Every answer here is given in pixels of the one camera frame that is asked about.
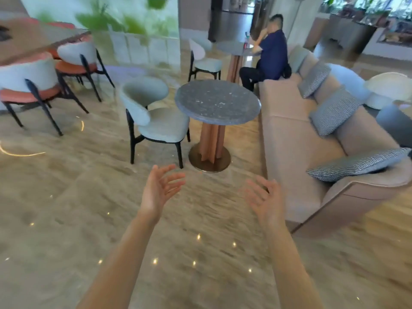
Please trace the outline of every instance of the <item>round table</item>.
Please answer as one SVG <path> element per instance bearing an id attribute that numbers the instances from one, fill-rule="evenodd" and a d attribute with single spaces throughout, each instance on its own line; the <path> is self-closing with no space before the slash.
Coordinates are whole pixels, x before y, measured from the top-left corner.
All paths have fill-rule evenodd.
<path id="1" fill-rule="evenodd" d="M 258 56 L 260 53 L 253 53 L 250 44 L 239 41 L 220 41 L 216 43 L 218 50 L 232 55 L 229 64 L 229 72 L 227 73 L 226 80 L 229 82 L 239 82 L 239 69 L 243 65 L 243 57 L 245 56 Z"/>
<path id="2" fill-rule="evenodd" d="M 223 80 L 190 81 L 177 90 L 175 101 L 183 113 L 203 122 L 200 142 L 191 148 L 189 161 L 207 172 L 222 171 L 230 164 L 223 146 L 225 126 L 244 124 L 260 112 L 255 94 Z"/>

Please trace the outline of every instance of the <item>gray stone tabletop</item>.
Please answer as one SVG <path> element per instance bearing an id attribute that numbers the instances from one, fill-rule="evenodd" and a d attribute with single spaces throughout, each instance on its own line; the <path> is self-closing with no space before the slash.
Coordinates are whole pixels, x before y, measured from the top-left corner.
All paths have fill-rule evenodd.
<path id="1" fill-rule="evenodd" d="M 239 41 L 220 41 L 216 43 L 218 50 L 237 56 L 258 56 L 260 53 L 253 53 L 250 44 L 244 48 L 245 43 Z"/>
<path id="2" fill-rule="evenodd" d="M 253 120 L 260 112 L 260 100 L 239 84 L 224 80 L 193 80 L 176 94 L 177 107 L 189 117 L 221 126 Z"/>

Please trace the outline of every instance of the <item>table pedestal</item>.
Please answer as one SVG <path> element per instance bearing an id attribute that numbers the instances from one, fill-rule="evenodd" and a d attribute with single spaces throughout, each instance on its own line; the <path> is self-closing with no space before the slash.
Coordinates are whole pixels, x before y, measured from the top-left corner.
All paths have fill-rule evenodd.
<path id="1" fill-rule="evenodd" d="M 230 60 L 227 81 L 239 82 L 239 69 L 243 57 L 233 56 Z M 200 142 L 189 152 L 189 161 L 196 169 L 207 172 L 220 172 L 230 164 L 230 153 L 223 146 L 225 126 L 203 123 Z"/>

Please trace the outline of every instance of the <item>orange chair seat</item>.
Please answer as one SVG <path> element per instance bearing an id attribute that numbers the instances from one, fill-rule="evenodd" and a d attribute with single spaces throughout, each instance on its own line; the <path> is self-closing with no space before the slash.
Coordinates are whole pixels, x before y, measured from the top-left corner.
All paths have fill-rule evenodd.
<path id="1" fill-rule="evenodd" d="M 56 63 L 56 69 L 59 72 L 64 72 L 65 74 L 85 74 L 86 69 L 82 65 L 74 65 L 65 61 L 59 61 Z M 90 72 L 95 72 L 97 70 L 97 64 L 89 64 Z"/>
<path id="2" fill-rule="evenodd" d="M 49 48 L 48 52 L 51 54 L 51 56 L 55 59 L 55 60 L 59 60 L 60 57 L 57 53 L 57 50 L 55 48 Z"/>
<path id="3" fill-rule="evenodd" d="M 60 85 L 55 85 L 53 88 L 39 91 L 42 100 L 51 98 L 61 92 Z M 19 92 L 9 89 L 0 90 L 0 100 L 3 102 L 11 103 L 33 103 L 37 102 L 37 99 L 30 92 Z"/>

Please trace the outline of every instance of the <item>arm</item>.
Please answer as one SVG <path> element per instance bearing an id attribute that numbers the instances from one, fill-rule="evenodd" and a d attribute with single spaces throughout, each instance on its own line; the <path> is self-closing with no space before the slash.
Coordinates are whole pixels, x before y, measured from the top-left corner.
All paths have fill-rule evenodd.
<path id="1" fill-rule="evenodd" d="M 286 227 L 279 184 L 260 176 L 257 176 L 256 180 L 266 187 L 267 191 L 248 180 L 245 199 L 256 213 L 266 235 L 282 309 L 323 308 L 319 294 L 306 273 Z"/>
<path id="2" fill-rule="evenodd" d="M 164 176 L 176 166 L 153 166 L 143 190 L 141 207 L 120 243 L 105 260 L 77 309 L 126 309 L 139 275 L 147 243 L 164 204 L 185 184 L 183 173 Z"/>
<path id="3" fill-rule="evenodd" d="M 258 53 L 262 51 L 262 48 L 259 46 L 260 42 L 267 36 L 267 28 L 262 29 L 260 32 L 260 35 L 256 41 L 253 41 L 252 39 L 250 40 L 250 44 L 253 45 L 252 52 L 253 53 Z"/>

